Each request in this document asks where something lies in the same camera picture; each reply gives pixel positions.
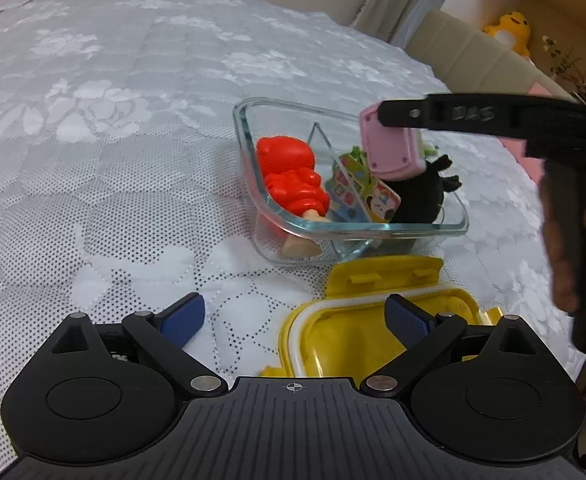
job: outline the red plastic figurine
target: red plastic figurine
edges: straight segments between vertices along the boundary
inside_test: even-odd
[[[257,160],[273,200],[288,212],[310,219],[326,216],[330,197],[314,171],[310,146],[294,137],[264,137],[257,142]],[[316,211],[315,215],[305,215]]]

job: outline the white lace tablecloth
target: white lace tablecloth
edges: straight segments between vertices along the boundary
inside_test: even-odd
[[[0,12],[0,402],[67,314],[115,322],[192,290],[208,309],[194,357],[229,380],[277,365],[281,323],[321,297],[328,269],[275,268],[254,250],[233,106],[268,96],[357,114],[444,90],[395,47],[259,1]],[[582,357],[548,298],[534,184],[496,139],[434,137],[471,217],[467,236],[432,251],[442,278],[522,315],[575,377]],[[0,422],[0,470],[11,459]]]

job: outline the yellow lid flap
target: yellow lid flap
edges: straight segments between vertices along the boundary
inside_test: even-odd
[[[338,264],[326,281],[326,298],[436,285],[443,264],[431,256],[375,256]]]

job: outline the metal screw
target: metal screw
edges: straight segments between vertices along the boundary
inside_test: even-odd
[[[222,386],[222,381],[212,375],[201,375],[191,381],[191,387],[199,392],[212,392]]]
[[[397,387],[397,381],[388,375],[374,375],[367,379],[367,386],[378,392],[389,392]]]

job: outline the yellow plastic lid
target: yellow plastic lid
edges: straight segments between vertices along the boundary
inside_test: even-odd
[[[291,313],[279,335],[281,368],[268,377],[353,377],[356,384],[397,357],[404,346],[389,332],[384,304],[401,293],[430,314],[453,312],[470,324],[495,324],[499,309],[482,312],[453,285],[438,284],[442,261],[428,256],[380,256],[339,264],[326,299]]]

